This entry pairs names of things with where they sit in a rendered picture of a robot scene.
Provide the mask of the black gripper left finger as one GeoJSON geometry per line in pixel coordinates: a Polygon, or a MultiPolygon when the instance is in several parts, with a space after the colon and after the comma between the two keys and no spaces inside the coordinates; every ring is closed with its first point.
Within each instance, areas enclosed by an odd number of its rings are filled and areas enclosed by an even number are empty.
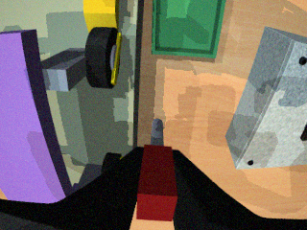
{"type": "Polygon", "coordinates": [[[0,199],[0,230],[130,230],[143,147],[57,203],[0,199]]]}

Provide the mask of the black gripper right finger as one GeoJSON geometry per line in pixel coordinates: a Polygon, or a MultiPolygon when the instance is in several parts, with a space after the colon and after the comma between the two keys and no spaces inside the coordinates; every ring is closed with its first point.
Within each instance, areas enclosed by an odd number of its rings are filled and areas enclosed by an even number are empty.
{"type": "Polygon", "coordinates": [[[174,230],[307,230],[307,218],[262,218],[231,198],[201,169],[173,149],[177,206],[174,230]]]}

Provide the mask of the green tray floor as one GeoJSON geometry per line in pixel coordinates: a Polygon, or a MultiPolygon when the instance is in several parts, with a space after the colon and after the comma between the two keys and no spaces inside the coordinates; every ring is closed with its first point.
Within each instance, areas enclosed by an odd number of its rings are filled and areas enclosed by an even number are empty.
{"type": "Polygon", "coordinates": [[[218,0],[157,0],[156,47],[210,50],[218,0]]]}

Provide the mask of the green tray rim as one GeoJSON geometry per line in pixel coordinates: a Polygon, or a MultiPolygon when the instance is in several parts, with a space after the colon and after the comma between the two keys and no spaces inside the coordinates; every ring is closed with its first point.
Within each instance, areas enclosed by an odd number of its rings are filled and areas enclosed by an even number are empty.
{"type": "Polygon", "coordinates": [[[153,0],[153,39],[151,39],[151,54],[183,55],[191,58],[214,58],[218,53],[220,31],[223,26],[223,18],[226,0],[218,0],[216,7],[215,26],[212,30],[210,50],[179,49],[179,47],[156,47],[156,23],[157,23],[157,0],[153,0]]]}

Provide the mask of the red pin with grey shaft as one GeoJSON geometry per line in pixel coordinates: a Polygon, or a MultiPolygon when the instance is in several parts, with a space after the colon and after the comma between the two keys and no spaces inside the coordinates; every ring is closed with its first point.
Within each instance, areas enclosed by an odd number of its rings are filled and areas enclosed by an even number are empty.
{"type": "Polygon", "coordinates": [[[172,147],[164,146],[162,120],[153,120],[151,144],[143,149],[136,219],[172,222],[177,206],[176,166],[172,147]]]}

